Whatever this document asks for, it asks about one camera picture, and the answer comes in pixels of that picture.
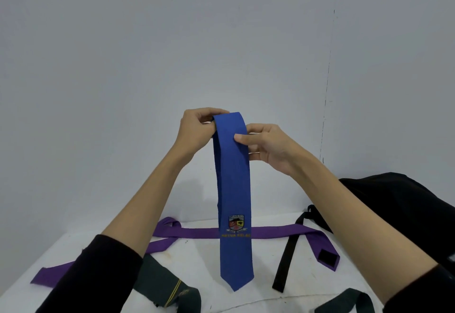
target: forearm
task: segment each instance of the forearm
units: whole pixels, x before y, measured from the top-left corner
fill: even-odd
[[[313,155],[296,153],[292,177],[385,303],[436,262],[353,195]]]
[[[174,182],[187,159],[172,148],[102,232],[144,256]]]

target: purple necktie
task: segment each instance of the purple necktie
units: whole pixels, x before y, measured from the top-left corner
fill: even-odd
[[[251,228],[251,237],[253,239],[277,239],[280,237],[287,237],[290,235],[306,235],[308,243],[314,253],[314,256],[319,263],[335,271],[338,262],[339,254],[333,247],[324,232],[316,229],[309,228],[300,224],[289,224],[287,226],[266,226],[266,227],[253,227]],[[167,250],[177,239],[218,239],[218,228],[182,228],[179,221],[171,217],[163,218],[158,222],[153,236],[166,237],[166,239],[153,241],[148,244],[146,253],[157,253]],[[324,263],[319,258],[322,250],[332,253],[336,256],[336,262],[332,266]],[[44,285],[46,287],[54,288],[60,278],[70,268],[74,262],[54,266],[42,267],[36,276],[31,280],[33,284]]]

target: black bag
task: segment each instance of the black bag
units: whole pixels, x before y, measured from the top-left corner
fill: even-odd
[[[340,179],[357,198],[455,275],[455,207],[398,173]],[[315,206],[308,217],[332,232]]]

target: right hand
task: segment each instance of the right hand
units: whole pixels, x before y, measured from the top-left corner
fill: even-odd
[[[234,140],[248,145],[250,161],[264,161],[274,169],[291,175],[295,156],[305,151],[275,124],[248,124],[248,134],[236,134]]]

